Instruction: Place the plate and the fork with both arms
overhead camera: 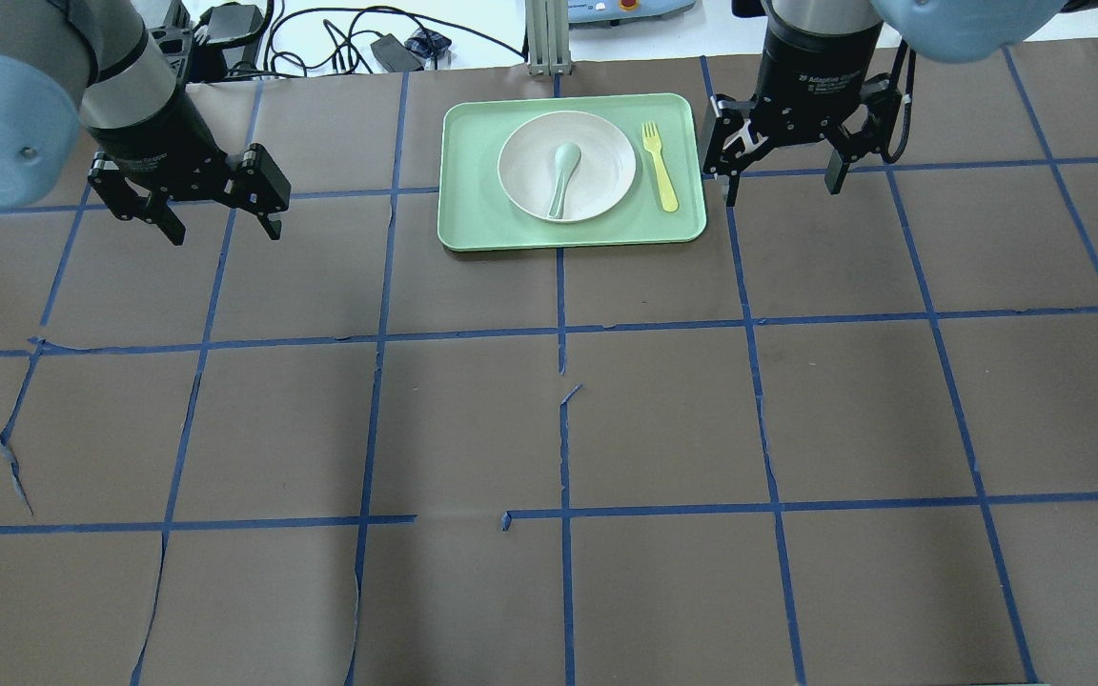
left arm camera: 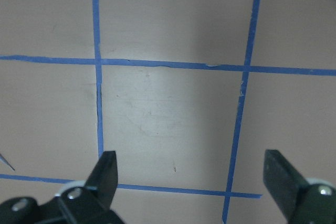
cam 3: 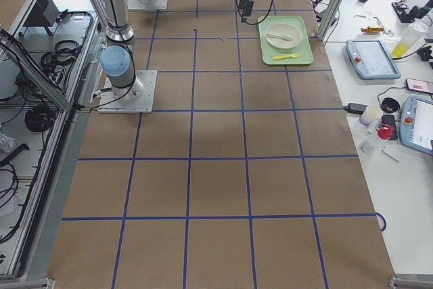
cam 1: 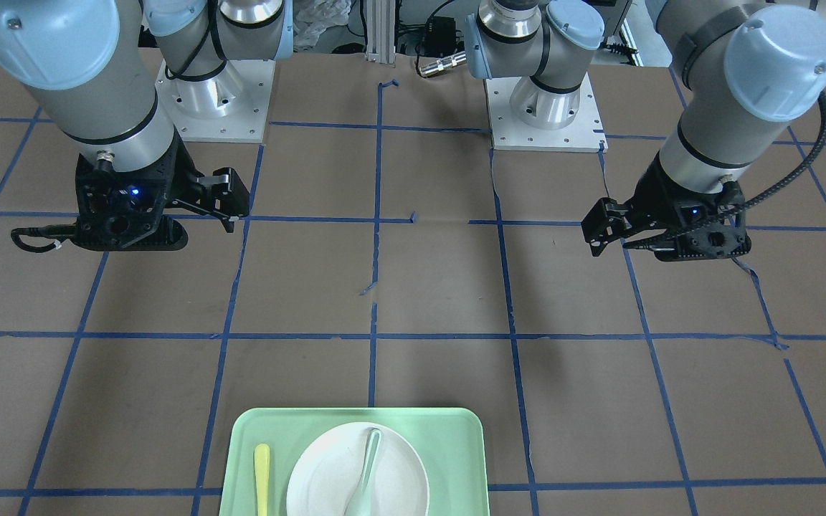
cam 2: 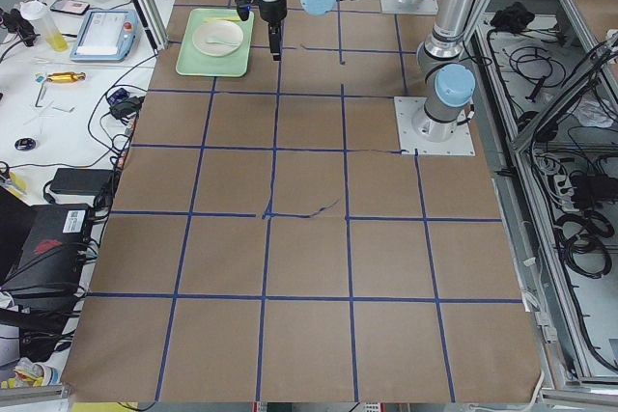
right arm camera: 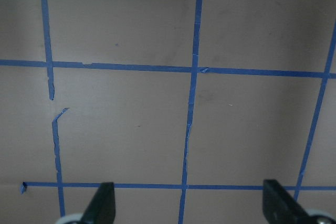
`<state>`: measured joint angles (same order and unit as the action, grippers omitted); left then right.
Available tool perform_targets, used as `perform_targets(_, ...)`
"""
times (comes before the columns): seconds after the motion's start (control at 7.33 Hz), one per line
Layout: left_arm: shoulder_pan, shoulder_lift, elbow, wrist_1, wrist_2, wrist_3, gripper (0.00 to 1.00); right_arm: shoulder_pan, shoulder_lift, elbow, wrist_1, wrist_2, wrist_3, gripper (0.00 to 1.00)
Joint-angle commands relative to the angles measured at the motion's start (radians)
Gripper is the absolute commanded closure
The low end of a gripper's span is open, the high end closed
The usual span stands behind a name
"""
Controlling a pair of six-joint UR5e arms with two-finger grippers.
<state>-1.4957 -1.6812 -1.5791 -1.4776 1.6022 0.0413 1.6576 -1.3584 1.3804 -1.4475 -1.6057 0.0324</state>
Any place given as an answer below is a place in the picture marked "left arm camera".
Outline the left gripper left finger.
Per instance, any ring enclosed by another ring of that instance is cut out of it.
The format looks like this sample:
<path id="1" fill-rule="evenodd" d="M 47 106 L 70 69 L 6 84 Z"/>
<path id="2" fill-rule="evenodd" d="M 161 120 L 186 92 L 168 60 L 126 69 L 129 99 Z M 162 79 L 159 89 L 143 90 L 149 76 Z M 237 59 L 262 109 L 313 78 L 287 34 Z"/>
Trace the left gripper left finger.
<path id="1" fill-rule="evenodd" d="M 28 196 L 1 203 L 1 223 L 123 223 L 110 208 L 117 186 L 116 152 L 105 151 L 82 186 L 71 186 L 42 205 Z"/>

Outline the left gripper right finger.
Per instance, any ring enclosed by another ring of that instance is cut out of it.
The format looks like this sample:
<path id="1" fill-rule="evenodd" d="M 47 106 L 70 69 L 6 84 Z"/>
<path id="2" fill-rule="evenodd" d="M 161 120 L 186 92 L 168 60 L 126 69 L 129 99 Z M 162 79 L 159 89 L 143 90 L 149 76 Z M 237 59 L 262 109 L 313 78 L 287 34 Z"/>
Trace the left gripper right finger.
<path id="1" fill-rule="evenodd" d="M 335 223 L 335 186 L 303 177 L 278 150 L 265 150 L 263 182 L 287 223 Z"/>

